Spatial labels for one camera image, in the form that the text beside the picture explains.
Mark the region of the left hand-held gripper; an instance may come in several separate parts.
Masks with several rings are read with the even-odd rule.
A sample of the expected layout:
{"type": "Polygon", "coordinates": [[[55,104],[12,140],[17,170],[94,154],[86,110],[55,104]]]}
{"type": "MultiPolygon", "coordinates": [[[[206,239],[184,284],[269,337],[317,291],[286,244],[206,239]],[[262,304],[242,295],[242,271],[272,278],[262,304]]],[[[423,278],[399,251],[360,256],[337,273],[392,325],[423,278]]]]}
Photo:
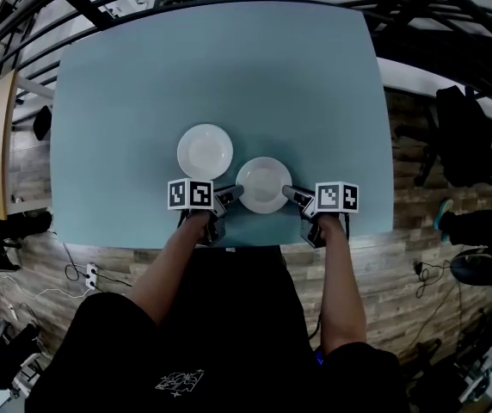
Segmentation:
{"type": "Polygon", "coordinates": [[[229,206],[244,194],[243,185],[214,190],[213,181],[183,178],[168,182],[168,209],[180,211],[180,227],[193,212],[208,211],[210,219],[204,227],[199,245],[210,246],[224,236],[223,218],[229,206]]]}

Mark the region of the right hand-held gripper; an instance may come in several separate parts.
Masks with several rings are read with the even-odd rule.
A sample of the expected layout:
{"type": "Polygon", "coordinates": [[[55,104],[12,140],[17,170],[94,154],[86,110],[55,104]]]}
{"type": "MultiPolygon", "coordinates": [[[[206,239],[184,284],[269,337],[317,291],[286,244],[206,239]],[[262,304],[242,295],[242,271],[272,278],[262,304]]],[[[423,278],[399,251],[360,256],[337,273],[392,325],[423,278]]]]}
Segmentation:
{"type": "Polygon", "coordinates": [[[305,188],[284,185],[282,194],[298,206],[302,219],[301,236],[312,248],[326,242],[318,219],[325,213],[343,217],[346,239],[350,236],[350,215],[359,212],[359,187],[347,182],[319,182],[312,192],[305,188]]]}

